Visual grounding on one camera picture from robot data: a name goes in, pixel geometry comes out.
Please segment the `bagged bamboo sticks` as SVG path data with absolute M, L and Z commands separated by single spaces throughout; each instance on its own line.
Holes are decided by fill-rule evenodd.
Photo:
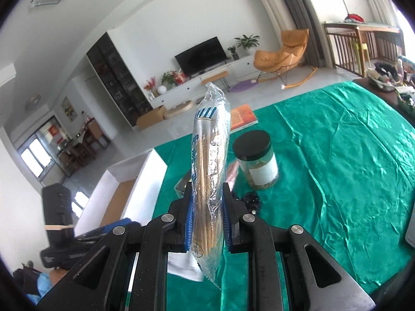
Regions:
M 231 128 L 230 105 L 212 82 L 200 102 L 191 137 L 191 252 L 205 276 L 217 288 L 224 245 L 223 185 Z

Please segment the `white storage box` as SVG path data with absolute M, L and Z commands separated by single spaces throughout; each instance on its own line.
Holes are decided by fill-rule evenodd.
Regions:
M 79 236 L 125 218 L 146 225 L 153 217 L 167 164 L 155 150 L 105 170 L 74 227 Z

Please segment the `white tablet device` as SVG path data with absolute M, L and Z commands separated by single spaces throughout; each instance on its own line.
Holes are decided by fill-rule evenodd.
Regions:
M 409 218 L 409 223 L 406 228 L 405 233 L 405 241 L 412 246 L 415 247 L 415 215 L 412 214 L 411 218 Z

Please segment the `black lace scrunchie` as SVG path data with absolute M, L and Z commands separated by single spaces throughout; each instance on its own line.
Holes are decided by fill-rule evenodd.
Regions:
M 249 214 L 258 215 L 262 206 L 260 196 L 256 191 L 247 192 L 241 201 L 245 204 Z

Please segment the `yellow black small box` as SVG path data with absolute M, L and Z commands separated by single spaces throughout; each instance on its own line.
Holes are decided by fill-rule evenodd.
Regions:
M 179 181 L 175 184 L 175 193 L 179 199 L 184 196 L 187 183 L 191 180 L 191 170 L 189 170 Z

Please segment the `green satin tablecloth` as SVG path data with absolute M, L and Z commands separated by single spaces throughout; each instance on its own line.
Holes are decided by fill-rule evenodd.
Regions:
M 414 259 L 404 240 L 414 208 L 414 128 L 373 93 L 335 83 L 254 111 L 253 130 L 269 134 L 275 184 L 259 190 L 259 217 L 271 226 L 301 225 L 371 295 Z M 178 199 L 174 185 L 191 170 L 191 133 L 159 145 L 167 164 L 153 217 Z M 247 310 L 248 254 L 223 249 L 212 283 L 167 274 L 166 310 Z

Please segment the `pink packet in plastic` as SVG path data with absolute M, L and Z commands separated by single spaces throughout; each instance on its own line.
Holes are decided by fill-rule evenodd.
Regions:
M 226 182 L 228 183 L 229 187 L 233 187 L 236 178 L 238 176 L 238 170 L 239 170 L 239 163 L 237 160 L 234 160 L 230 165 L 228 165 L 228 168 L 226 170 Z

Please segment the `clear jar black lid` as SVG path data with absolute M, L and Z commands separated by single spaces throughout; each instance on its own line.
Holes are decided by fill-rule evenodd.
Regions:
M 255 189 L 267 189 L 279 177 L 279 168 L 270 135 L 263 130 L 247 131 L 232 145 L 233 153 L 248 184 Z

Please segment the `cardboard box on floor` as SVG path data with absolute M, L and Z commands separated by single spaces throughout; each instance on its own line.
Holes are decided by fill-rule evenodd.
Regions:
M 136 125 L 138 129 L 143 131 L 144 129 L 147 129 L 148 127 L 151 127 L 163 121 L 166 111 L 167 109 L 165 105 L 162 105 L 158 108 L 151 110 L 148 113 L 145 113 L 145 115 L 140 116 L 136 120 Z

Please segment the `red flower vase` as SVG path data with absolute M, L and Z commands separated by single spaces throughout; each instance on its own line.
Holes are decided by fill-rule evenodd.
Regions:
M 143 88 L 148 92 L 148 97 L 153 100 L 156 97 L 156 78 L 153 76 L 147 80 Z

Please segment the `dark glass display cabinet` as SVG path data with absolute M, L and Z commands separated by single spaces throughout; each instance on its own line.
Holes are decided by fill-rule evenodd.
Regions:
M 124 118 L 135 127 L 138 118 L 153 108 L 107 32 L 89 49 L 87 58 Z

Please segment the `purple round floor mat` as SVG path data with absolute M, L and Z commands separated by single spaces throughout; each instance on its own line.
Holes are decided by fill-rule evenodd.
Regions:
M 256 86 L 258 82 L 256 80 L 245 80 L 245 81 L 239 81 L 234 86 L 230 88 L 231 93 L 240 93 L 243 91 L 247 91 L 254 86 Z

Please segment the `white tv cabinet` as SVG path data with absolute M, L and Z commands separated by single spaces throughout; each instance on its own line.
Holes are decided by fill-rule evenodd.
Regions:
M 226 80 L 230 88 L 239 81 L 255 79 L 259 71 L 253 66 L 254 55 L 248 55 L 236 61 L 228 62 L 204 74 L 198 75 L 179 86 L 175 86 L 168 90 L 161 96 L 157 96 L 150 101 L 153 108 L 158 108 L 165 105 L 167 109 L 173 108 L 178 104 L 184 103 L 187 100 L 196 100 L 205 95 L 206 87 L 202 85 L 201 81 L 208 77 L 227 70 L 229 76 Z M 214 82 L 223 91 L 227 91 L 220 81 Z

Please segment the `small wooden stool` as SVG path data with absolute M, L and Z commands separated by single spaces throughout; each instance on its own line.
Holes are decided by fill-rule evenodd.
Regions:
M 206 86 L 208 83 L 214 83 L 216 81 L 220 81 L 223 85 L 223 87 L 229 91 L 230 90 L 230 86 L 228 81 L 226 80 L 226 78 L 229 76 L 229 72 L 227 70 L 220 72 L 218 74 L 214 74 L 210 77 L 208 77 L 207 79 L 203 79 L 201 81 L 203 86 Z

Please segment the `grey curtain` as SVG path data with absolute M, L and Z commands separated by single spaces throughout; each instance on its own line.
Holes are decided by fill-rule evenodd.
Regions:
M 299 30 L 309 30 L 308 45 L 305 52 L 306 62 L 316 67 L 323 67 L 326 64 L 323 46 L 306 0 L 284 0 L 284 2 L 296 28 Z

